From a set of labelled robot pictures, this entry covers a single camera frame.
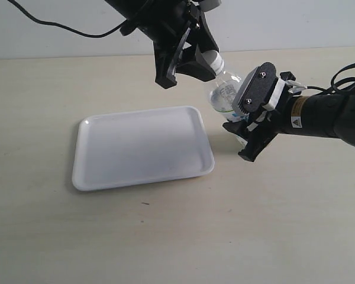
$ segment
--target table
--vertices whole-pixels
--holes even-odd
[[[355,47],[224,58],[243,76],[271,61],[328,87],[355,62]],[[279,135],[244,162],[202,83],[178,75],[165,91],[153,83],[153,60],[0,60],[0,284],[355,283],[355,148]],[[82,119],[176,105],[202,112],[210,175],[73,188]]]

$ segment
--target plastic tray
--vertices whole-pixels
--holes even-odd
[[[80,191],[186,179],[214,158],[192,106],[96,115],[79,127],[72,182]]]

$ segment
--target white wall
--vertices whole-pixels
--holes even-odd
[[[19,0],[43,20],[102,33],[123,18],[104,0]],[[355,0],[223,0],[207,15],[222,51],[355,46]],[[0,0],[0,59],[150,54],[136,32],[94,40],[37,25]]]

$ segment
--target yellow warning sticker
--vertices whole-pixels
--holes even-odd
[[[291,117],[301,117],[302,108],[309,96],[300,96],[292,107]]]

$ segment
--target plastic bottle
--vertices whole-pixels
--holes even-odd
[[[241,77],[228,69],[217,51],[210,50],[202,55],[217,76],[214,80],[205,83],[208,99],[213,109],[231,122],[245,119],[246,115],[239,116],[231,106],[241,88],[243,82]]]

